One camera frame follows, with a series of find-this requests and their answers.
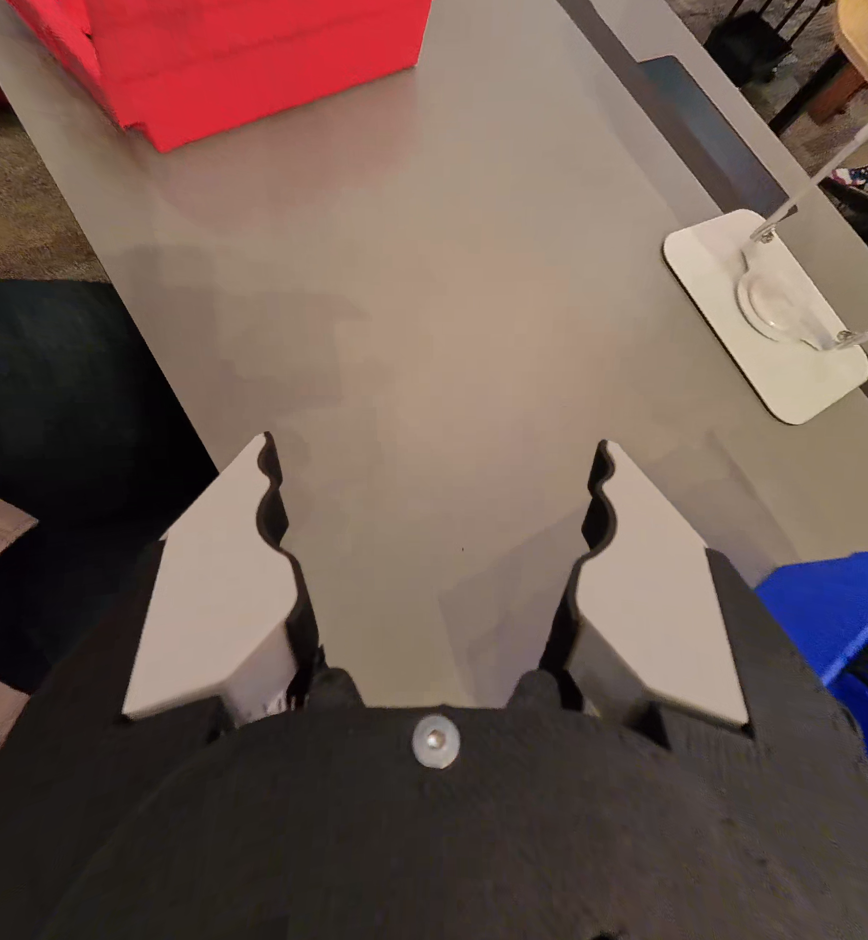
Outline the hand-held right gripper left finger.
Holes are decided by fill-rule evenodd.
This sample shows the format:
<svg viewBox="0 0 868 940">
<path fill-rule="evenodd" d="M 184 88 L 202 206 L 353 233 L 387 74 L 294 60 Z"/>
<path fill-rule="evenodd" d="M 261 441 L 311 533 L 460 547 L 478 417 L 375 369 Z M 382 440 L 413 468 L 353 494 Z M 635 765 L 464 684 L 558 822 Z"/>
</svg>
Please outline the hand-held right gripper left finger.
<svg viewBox="0 0 868 940">
<path fill-rule="evenodd" d="M 169 527 L 122 703 L 132 721 L 217 698 L 237 724 L 288 711 L 320 651 L 273 437 L 256 435 Z"/>
</svg>

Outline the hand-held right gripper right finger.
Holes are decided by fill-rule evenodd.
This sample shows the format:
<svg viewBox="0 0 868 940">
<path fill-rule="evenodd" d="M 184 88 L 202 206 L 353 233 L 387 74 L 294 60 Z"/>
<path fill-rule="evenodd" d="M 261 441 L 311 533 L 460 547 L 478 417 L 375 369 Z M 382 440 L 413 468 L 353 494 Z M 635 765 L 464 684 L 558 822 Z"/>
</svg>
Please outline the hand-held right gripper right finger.
<svg viewBox="0 0 868 940">
<path fill-rule="evenodd" d="M 709 548 L 612 440 L 598 443 L 540 667 L 569 706 L 629 727 L 656 706 L 734 732 L 750 722 Z"/>
</svg>

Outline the blue plastic bin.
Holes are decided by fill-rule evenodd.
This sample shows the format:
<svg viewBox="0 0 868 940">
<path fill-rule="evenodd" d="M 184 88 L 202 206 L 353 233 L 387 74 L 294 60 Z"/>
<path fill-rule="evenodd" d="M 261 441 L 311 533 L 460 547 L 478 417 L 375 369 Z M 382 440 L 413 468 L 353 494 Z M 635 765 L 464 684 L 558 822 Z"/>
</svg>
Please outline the blue plastic bin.
<svg viewBox="0 0 868 940">
<path fill-rule="evenodd" d="M 868 753 L 868 552 L 784 566 L 756 593 L 851 713 Z"/>
</svg>

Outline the red plastic bin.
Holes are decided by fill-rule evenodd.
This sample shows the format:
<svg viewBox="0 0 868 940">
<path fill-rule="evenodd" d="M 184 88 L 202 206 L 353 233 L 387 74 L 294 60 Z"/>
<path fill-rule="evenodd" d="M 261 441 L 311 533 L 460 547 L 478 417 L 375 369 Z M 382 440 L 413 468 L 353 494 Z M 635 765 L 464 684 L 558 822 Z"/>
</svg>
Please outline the red plastic bin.
<svg viewBox="0 0 868 940">
<path fill-rule="evenodd" d="M 159 152 L 416 66 L 430 1 L 11 1 Z"/>
</svg>

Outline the clear acrylic stand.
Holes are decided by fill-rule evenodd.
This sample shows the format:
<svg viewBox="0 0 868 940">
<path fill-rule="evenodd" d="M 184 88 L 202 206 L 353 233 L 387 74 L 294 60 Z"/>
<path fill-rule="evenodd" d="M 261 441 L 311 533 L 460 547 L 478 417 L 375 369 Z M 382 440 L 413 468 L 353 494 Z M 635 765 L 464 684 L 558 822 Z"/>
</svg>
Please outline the clear acrylic stand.
<svg viewBox="0 0 868 940">
<path fill-rule="evenodd" d="M 845 207 L 846 219 L 868 246 L 868 194 L 831 177 L 867 142 L 868 123 L 744 242 L 746 269 L 736 285 L 737 300 L 744 317 L 761 334 L 776 341 L 803 342 L 822 352 L 850 349 L 868 342 L 868 330 L 851 332 L 829 326 L 824 296 L 786 250 L 777 231 L 780 222 L 792 214 L 799 202 L 826 182 L 827 193 Z"/>
</svg>

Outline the black utility cart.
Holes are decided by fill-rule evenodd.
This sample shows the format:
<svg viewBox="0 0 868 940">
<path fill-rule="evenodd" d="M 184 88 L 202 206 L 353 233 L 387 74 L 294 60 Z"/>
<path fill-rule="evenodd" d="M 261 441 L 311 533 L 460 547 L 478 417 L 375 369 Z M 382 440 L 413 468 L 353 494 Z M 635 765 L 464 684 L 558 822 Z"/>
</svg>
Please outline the black utility cart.
<svg viewBox="0 0 868 940">
<path fill-rule="evenodd" d="M 714 25 L 703 47 L 738 88 L 766 83 L 799 37 L 832 1 L 737 1 Z"/>
</svg>

